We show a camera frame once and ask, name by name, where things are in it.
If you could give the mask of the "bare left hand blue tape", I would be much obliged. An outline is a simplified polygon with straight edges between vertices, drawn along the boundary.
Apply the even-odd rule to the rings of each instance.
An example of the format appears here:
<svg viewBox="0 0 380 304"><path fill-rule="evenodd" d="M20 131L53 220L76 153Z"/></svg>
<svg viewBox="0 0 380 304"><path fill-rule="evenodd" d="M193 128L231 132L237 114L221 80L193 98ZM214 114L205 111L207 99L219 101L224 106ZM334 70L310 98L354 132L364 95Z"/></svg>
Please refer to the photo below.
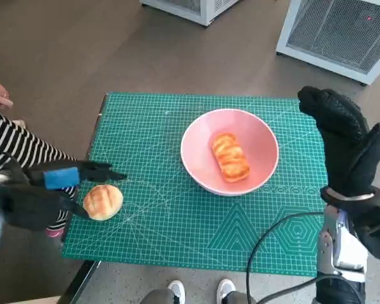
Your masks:
<svg viewBox="0 0 380 304"><path fill-rule="evenodd" d="M114 172L109 163L81 160L58 160L30 167L25 171L34 186L47 190L76 187L82 181L98 182L85 196L83 205L65 202L64 209L83 219L105 221L122 208L124 196L117 187L105 184L108 180L122 181L126 174Z"/></svg>

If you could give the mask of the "black gloved right hand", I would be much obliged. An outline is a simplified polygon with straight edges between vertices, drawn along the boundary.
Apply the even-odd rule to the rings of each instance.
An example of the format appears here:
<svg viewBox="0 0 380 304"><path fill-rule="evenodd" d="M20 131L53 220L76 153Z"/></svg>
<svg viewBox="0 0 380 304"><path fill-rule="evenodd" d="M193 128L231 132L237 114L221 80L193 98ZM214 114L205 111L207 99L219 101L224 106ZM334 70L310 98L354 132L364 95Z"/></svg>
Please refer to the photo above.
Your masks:
<svg viewBox="0 0 380 304"><path fill-rule="evenodd" d="M370 194L380 162L380 123L370 128L360 107L332 90L305 86L299 109L311 116L324 142L328 187L346 196Z"/></svg>

